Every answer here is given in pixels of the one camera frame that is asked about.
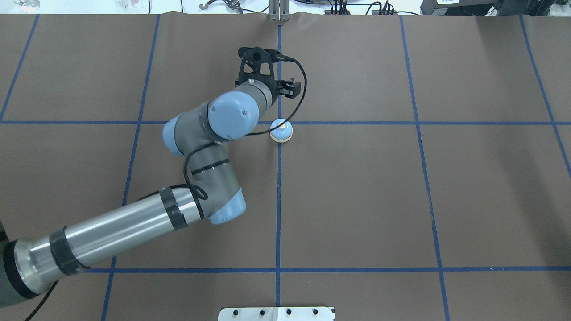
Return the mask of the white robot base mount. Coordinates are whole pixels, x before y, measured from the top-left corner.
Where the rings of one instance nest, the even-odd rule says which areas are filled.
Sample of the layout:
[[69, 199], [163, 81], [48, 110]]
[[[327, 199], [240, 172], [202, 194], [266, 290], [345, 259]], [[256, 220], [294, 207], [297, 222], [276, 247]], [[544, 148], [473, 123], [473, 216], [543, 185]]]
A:
[[228, 307], [221, 309], [219, 321], [336, 321], [334, 307]]

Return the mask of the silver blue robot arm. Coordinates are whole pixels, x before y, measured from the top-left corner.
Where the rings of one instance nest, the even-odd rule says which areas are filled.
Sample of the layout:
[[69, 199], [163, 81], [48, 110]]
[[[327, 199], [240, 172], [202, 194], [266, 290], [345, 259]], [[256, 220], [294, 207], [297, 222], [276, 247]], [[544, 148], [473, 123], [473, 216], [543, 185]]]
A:
[[2, 231], [1, 307], [48, 297], [59, 280], [194, 222], [207, 218], [222, 224], [244, 213], [245, 199], [224, 145], [254, 136], [260, 116], [280, 95], [306, 95], [307, 80], [279, 85], [274, 93], [261, 80], [246, 79], [165, 124], [165, 145], [184, 157], [183, 184], [37, 240], [9, 240]]

